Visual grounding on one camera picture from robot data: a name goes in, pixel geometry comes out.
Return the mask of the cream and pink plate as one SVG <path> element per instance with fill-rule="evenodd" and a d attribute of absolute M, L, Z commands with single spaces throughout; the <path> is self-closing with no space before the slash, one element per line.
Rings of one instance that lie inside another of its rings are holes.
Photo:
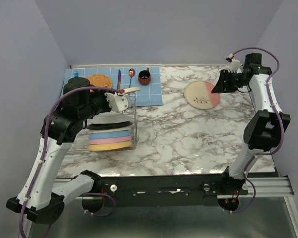
<path fill-rule="evenodd" d="M 184 89 L 184 97 L 189 105 L 201 110 L 214 108 L 220 102 L 220 95 L 212 93 L 213 84 L 194 81 Z"/>

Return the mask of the cream and yellow plate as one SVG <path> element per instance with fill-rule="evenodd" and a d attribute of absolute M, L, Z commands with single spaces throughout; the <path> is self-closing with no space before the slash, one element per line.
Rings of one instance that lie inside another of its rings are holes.
<path fill-rule="evenodd" d="M 140 90 L 141 90 L 140 87 L 130 87 L 130 88 L 123 89 L 124 93 L 133 93 L 133 92 L 138 92 Z"/>

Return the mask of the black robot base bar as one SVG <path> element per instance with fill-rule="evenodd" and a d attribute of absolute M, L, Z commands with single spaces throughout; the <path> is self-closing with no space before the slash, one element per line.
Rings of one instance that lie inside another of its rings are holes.
<path fill-rule="evenodd" d="M 246 195 L 245 180 L 227 172 L 168 176 L 100 177 L 93 193 L 109 197 L 82 200 L 84 209 L 96 212 L 103 207 L 217 206 L 218 196 Z"/>

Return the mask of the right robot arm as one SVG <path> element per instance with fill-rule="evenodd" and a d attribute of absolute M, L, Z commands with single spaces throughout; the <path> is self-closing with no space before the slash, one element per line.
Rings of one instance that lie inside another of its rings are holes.
<path fill-rule="evenodd" d="M 213 94 L 233 93 L 246 87 L 256 111 L 244 129 L 244 147 L 223 172 L 219 190 L 224 194 L 240 191 L 259 155 L 272 155 L 283 143 L 291 117 L 282 112 L 273 90 L 275 70 L 262 65 L 260 53 L 249 53 L 244 64 L 230 54 L 228 70 L 221 70 Z"/>

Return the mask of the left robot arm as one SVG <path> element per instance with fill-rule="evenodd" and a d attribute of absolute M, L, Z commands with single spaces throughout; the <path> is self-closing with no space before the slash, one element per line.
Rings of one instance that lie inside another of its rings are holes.
<path fill-rule="evenodd" d="M 63 86 L 63 96 L 44 119 L 40 145 L 28 180 L 20 194 L 8 199 L 7 209 L 26 214 L 38 224 L 53 224 L 64 207 L 82 194 L 100 191 L 99 176 L 84 171 L 63 187 L 53 188 L 67 151 L 88 119 L 111 110 L 107 99 L 116 89 L 95 87 L 86 78 L 74 77 Z"/>

